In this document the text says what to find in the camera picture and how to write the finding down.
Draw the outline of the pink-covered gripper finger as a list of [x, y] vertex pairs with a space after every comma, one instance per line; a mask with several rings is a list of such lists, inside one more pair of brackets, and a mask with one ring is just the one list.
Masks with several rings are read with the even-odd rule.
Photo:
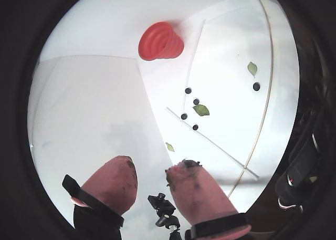
[[191, 225], [186, 239], [239, 239], [250, 232], [245, 213], [199, 162], [183, 160], [165, 173], [174, 203]]
[[84, 239], [121, 239], [122, 215], [135, 203], [138, 178], [129, 156], [116, 156], [80, 186], [65, 175], [62, 187], [74, 204], [73, 224]]

